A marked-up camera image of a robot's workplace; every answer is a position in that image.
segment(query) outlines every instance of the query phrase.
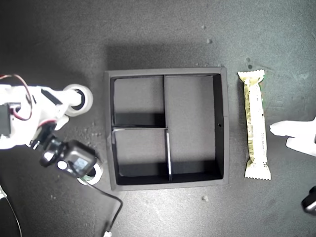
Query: black cable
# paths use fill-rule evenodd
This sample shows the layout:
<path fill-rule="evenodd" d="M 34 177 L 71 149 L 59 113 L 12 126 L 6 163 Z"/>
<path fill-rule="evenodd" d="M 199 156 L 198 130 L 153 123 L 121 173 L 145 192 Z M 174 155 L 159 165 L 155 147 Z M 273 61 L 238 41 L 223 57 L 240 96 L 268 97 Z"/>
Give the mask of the black cable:
<path fill-rule="evenodd" d="M 98 191 L 100 194 L 102 194 L 102 195 L 104 195 L 104 196 L 107 196 L 107 197 L 109 197 L 109 198 L 112 198 L 112 199 L 114 199 L 114 200 L 116 200 L 116 201 L 118 201 L 118 202 L 120 203 L 119 208 L 118 208 L 117 212 L 115 213 L 112 222 L 110 223 L 110 225 L 109 225 L 108 227 L 106 226 L 106 228 L 105 228 L 105 231 L 110 232 L 111 229 L 112 229 L 112 226 L 113 226 L 113 224 L 114 224 L 114 222 L 115 222 L 115 220 L 116 220 L 116 218 L 117 218 L 118 215 L 119 215 L 119 212 L 121 211 L 121 209 L 122 209 L 122 207 L 123 207 L 123 201 L 122 201 L 121 199 L 119 199 L 118 197 L 116 197 L 116 196 L 114 196 L 114 195 L 111 195 L 111 194 L 108 194 L 108 193 L 106 193 L 105 191 L 102 191 L 101 189 L 97 188 L 96 186 L 89 184 L 86 180 L 84 180 L 83 178 L 80 177 L 80 175 L 78 174 L 78 172 L 77 172 L 76 169 L 74 168 L 74 165 L 73 165 L 71 162 L 69 162 L 69 166 L 70 166 L 70 169 L 73 171 L 73 173 L 75 173 L 75 175 L 76 175 L 79 179 L 81 179 L 87 186 L 89 186 L 90 188 L 92 188 L 92 189 Z"/>

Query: cable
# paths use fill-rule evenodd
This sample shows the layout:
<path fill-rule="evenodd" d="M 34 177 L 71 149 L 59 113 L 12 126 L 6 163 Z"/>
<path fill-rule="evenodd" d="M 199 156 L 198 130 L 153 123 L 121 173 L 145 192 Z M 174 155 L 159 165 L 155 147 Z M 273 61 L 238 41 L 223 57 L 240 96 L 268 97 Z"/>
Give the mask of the cable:
<path fill-rule="evenodd" d="M 5 79 L 5 78 L 13 78 L 13 77 L 18 78 L 18 79 L 21 81 L 21 83 L 23 84 L 23 86 L 24 86 L 24 88 L 25 88 L 25 90 L 26 90 L 26 93 L 27 93 L 26 99 L 27 99 L 27 101 L 28 101 L 28 103 L 29 103 L 29 105 L 30 105 L 30 107 L 31 107 L 31 109 L 30 109 L 30 115 L 29 115 L 28 118 L 23 118 L 23 117 L 19 116 L 19 115 L 17 114 L 16 110 L 13 110 L 13 115 L 14 115 L 17 119 L 19 119 L 19 120 L 27 121 L 27 120 L 29 120 L 29 119 L 31 118 L 31 116 L 32 116 L 32 110 L 33 110 L 33 103 L 32 103 L 32 98 L 31 98 L 31 94 L 30 94 L 30 91 L 29 91 L 29 86 L 26 84 L 26 82 L 24 81 L 23 78 L 21 78 L 19 75 L 16 75 L 16 74 L 12 74 L 12 75 L 0 75 L 0 80 Z"/>
<path fill-rule="evenodd" d="M 10 206 L 10 208 L 11 208 L 11 211 L 13 212 L 13 215 L 14 215 L 14 218 L 15 218 L 15 220 L 16 220 L 16 223 L 18 224 L 19 232 L 20 232 L 20 237 L 22 237 L 22 229 L 21 229 L 21 226 L 20 226 L 20 222 L 19 222 L 19 220 L 18 220 L 18 217 L 16 216 L 15 211 L 14 211 L 14 209 L 13 209 L 13 207 L 12 207 L 12 205 L 11 205 L 11 203 L 10 203 L 8 197 L 7 197 L 7 195 L 6 195 L 6 193 L 4 192 L 4 190 L 2 189 L 1 186 L 0 186 L 0 194 L 2 194 L 2 197 L 5 198 L 6 201 L 8 202 L 8 204 L 9 204 L 9 206 Z"/>
<path fill-rule="evenodd" d="M 111 195 L 111 194 L 108 194 L 108 193 L 106 193 L 105 191 L 102 191 L 101 189 L 97 188 L 96 186 L 89 184 L 87 181 L 85 181 L 83 178 L 81 178 L 80 175 L 78 174 L 78 172 L 75 170 L 74 165 L 72 164 L 72 162 L 69 162 L 69 166 L 70 166 L 70 169 L 73 171 L 73 173 L 75 173 L 75 175 L 76 175 L 78 178 L 80 178 L 87 186 L 89 186 L 90 188 L 96 190 L 96 191 L 99 192 L 100 194 L 102 194 L 102 195 L 104 195 L 104 196 L 107 196 L 107 197 L 109 197 L 109 198 L 112 198 L 112 199 L 114 199 L 114 200 L 116 200 L 116 201 L 118 201 L 118 202 L 120 203 L 119 208 L 118 208 L 117 212 L 115 213 L 112 222 L 110 223 L 110 225 L 109 225 L 108 227 L 105 228 L 105 231 L 110 232 L 111 229 L 112 229 L 112 226 L 113 226 L 113 224 L 114 224 L 114 222 L 115 222 L 115 220 L 116 220 L 116 218 L 117 218 L 118 215 L 119 215 L 119 212 L 121 211 L 121 209 L 122 209 L 122 207 L 123 207 L 123 201 L 122 201 L 121 199 L 119 199 L 118 197 L 116 197 L 116 196 L 114 196 L 114 195 Z"/>
<path fill-rule="evenodd" d="M 11 205 L 9 199 L 8 199 L 7 197 L 6 197 L 5 199 L 6 199 L 6 201 L 9 203 L 9 206 L 10 206 L 12 212 L 13 212 L 13 215 L 14 215 L 14 218 L 15 218 L 15 220 L 16 220 L 16 223 L 18 224 L 18 227 L 19 227 L 20 237 L 22 237 L 21 226 L 20 226 L 19 220 L 18 220 L 18 218 L 17 218 L 17 216 L 16 216 L 16 214 L 15 214 L 15 211 L 13 210 L 13 207 L 12 207 L 12 205 Z"/>

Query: white object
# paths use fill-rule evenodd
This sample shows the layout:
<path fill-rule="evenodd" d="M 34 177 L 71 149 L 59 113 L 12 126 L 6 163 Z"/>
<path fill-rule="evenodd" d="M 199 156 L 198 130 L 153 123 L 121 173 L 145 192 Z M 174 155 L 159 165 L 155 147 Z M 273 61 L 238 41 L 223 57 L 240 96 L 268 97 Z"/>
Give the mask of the white object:
<path fill-rule="evenodd" d="M 316 118 L 309 122 L 281 121 L 270 126 L 276 136 L 289 136 L 286 146 L 316 157 Z"/>
<path fill-rule="evenodd" d="M 67 162 L 61 160 L 59 162 L 57 162 L 57 167 L 60 168 L 61 170 L 65 170 L 67 169 Z"/>
<path fill-rule="evenodd" d="M 250 159 L 246 165 L 245 178 L 271 180 L 267 160 L 265 117 L 259 83 L 265 71 L 238 72 L 244 83 L 245 111 L 247 117 L 248 150 Z"/>
<path fill-rule="evenodd" d="M 85 102 L 80 110 L 74 110 L 71 107 L 71 106 L 76 106 L 78 104 L 71 104 L 71 106 L 67 108 L 66 115 L 70 117 L 75 117 L 78 115 L 82 115 L 91 109 L 92 104 L 93 104 L 93 95 L 92 95 L 92 92 L 88 89 L 88 87 L 83 86 L 83 85 L 78 85 L 78 84 L 71 84 L 71 85 L 66 86 L 64 89 L 64 91 L 68 91 L 68 90 L 72 90 L 75 92 L 76 90 L 80 91 L 85 97 Z"/>
<path fill-rule="evenodd" d="M 92 92 L 83 85 L 71 84 L 62 91 L 56 91 L 46 86 L 27 86 L 32 97 L 32 116 L 27 121 L 19 120 L 10 115 L 11 134 L 8 137 L 0 136 L 0 150 L 11 149 L 17 145 L 30 145 L 30 142 L 38 134 L 38 128 L 46 122 L 56 122 L 55 130 L 61 129 L 69 117 L 78 116 L 88 112 L 93 103 Z M 10 108 L 19 107 L 18 116 L 27 118 L 30 115 L 31 107 L 26 97 L 24 86 L 11 86 L 0 84 L 0 105 L 9 103 Z M 44 157 L 51 160 L 54 154 L 46 152 Z M 66 169 L 63 163 L 58 163 L 60 169 Z M 103 169 L 100 164 L 95 164 L 95 176 L 87 180 L 90 184 L 96 184 L 102 176 Z"/>
<path fill-rule="evenodd" d="M 112 232 L 105 231 L 103 237 L 112 237 Z"/>

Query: black object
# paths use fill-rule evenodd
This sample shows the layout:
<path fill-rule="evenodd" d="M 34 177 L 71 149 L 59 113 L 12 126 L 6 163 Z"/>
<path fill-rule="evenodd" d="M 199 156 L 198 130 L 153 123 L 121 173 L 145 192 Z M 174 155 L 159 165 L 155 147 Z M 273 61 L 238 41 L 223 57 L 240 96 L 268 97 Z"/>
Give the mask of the black object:
<path fill-rule="evenodd" d="M 9 136 L 11 133 L 10 106 L 0 105 L 0 136 Z"/>
<path fill-rule="evenodd" d="M 81 95 L 81 103 L 79 104 L 79 105 L 77 105 L 77 106 L 72 106 L 71 108 L 73 108 L 74 110 L 80 110 L 80 109 L 82 109 L 83 108 L 83 106 L 84 106 L 84 104 L 85 104 L 85 96 L 84 96 L 84 93 L 81 91 L 81 90 L 79 90 L 79 89 L 76 89 L 75 90 L 78 94 L 80 94 Z"/>
<path fill-rule="evenodd" d="M 54 105 L 62 105 L 63 103 L 57 99 L 55 96 L 53 96 L 49 91 L 42 89 L 41 93 L 49 99 Z"/>
<path fill-rule="evenodd" d="M 316 186 L 312 187 L 310 194 L 302 201 L 303 210 L 316 216 Z"/>
<path fill-rule="evenodd" d="M 228 183 L 225 68 L 108 71 L 105 80 L 113 190 Z"/>
<path fill-rule="evenodd" d="M 38 147 L 43 149 L 40 164 L 48 167 L 56 163 L 59 169 L 73 177 L 87 175 L 97 162 L 95 151 L 76 140 L 63 142 L 52 133 L 55 127 L 54 122 L 45 123 L 39 128 L 36 139 L 30 144 L 34 150 Z M 76 173 L 69 168 L 70 163 L 73 164 Z"/>

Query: robotic arm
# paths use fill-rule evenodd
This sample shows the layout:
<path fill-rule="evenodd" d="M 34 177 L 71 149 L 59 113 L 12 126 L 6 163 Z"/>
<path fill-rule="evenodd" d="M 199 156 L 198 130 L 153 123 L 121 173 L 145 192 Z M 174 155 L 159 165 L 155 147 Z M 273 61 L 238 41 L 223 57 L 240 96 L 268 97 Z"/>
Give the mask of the robotic arm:
<path fill-rule="evenodd" d="M 63 91 L 27 86 L 18 75 L 3 75 L 0 80 L 13 77 L 23 86 L 0 85 L 0 149 L 27 145 L 42 150 L 42 166 L 57 164 L 82 184 L 85 184 L 82 178 L 91 185 L 96 184 L 103 170 L 95 151 L 75 140 L 64 142 L 53 134 L 69 117 L 89 111 L 93 103 L 91 91 L 78 84 L 71 84 Z"/>

